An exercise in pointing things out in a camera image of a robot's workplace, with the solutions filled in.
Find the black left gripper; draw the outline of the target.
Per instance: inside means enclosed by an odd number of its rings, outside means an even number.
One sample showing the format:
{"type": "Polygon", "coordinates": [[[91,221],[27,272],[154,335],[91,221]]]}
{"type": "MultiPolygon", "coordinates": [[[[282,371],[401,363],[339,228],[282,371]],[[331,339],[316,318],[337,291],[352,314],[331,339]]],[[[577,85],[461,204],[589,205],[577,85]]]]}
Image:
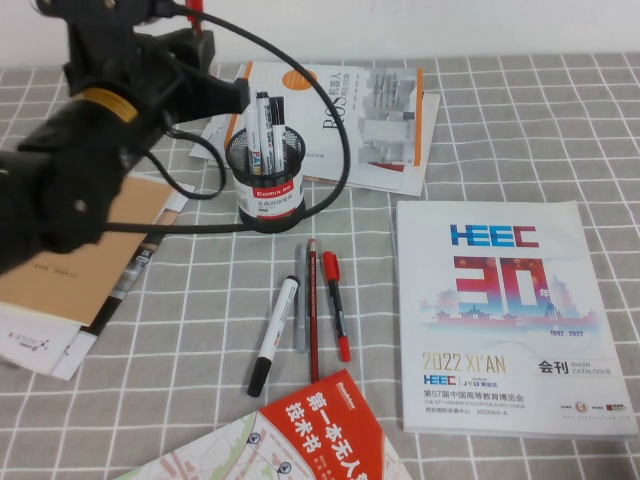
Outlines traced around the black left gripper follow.
{"type": "Polygon", "coordinates": [[[69,61],[63,71],[70,103],[62,110],[74,127],[118,128],[139,123],[162,128],[226,114],[249,105],[249,82],[200,71],[215,56],[211,31],[185,28],[153,36],[134,26],[144,17],[67,17],[69,61]]]}

